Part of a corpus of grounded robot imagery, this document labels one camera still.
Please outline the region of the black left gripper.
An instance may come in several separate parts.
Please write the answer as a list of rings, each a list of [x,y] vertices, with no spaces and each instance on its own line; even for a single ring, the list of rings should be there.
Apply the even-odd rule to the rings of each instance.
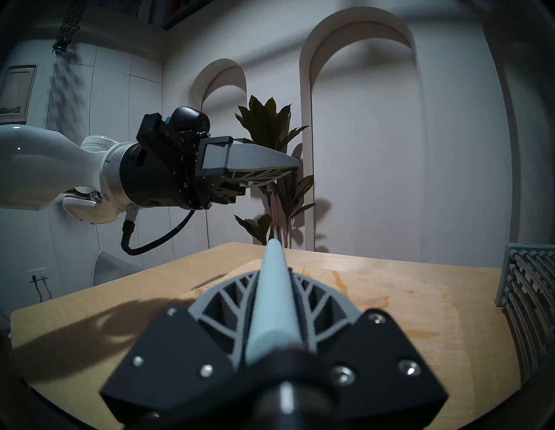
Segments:
[[[121,185],[140,208],[207,210],[234,204],[247,188],[260,187],[301,167],[295,157],[230,136],[209,138],[204,113],[143,116],[137,143],[121,160]]]

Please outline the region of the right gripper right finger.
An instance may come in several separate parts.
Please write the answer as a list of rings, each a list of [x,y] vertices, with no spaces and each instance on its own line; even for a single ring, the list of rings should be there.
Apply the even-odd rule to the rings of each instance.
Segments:
[[[301,335],[323,363],[351,429],[424,429],[448,393],[385,310],[291,271]]]

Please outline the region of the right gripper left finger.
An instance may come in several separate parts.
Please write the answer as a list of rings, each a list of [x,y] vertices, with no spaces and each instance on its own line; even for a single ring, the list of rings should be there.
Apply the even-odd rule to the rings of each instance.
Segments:
[[[241,368],[259,273],[227,279],[185,305],[163,308],[100,389],[131,426],[194,399]]]

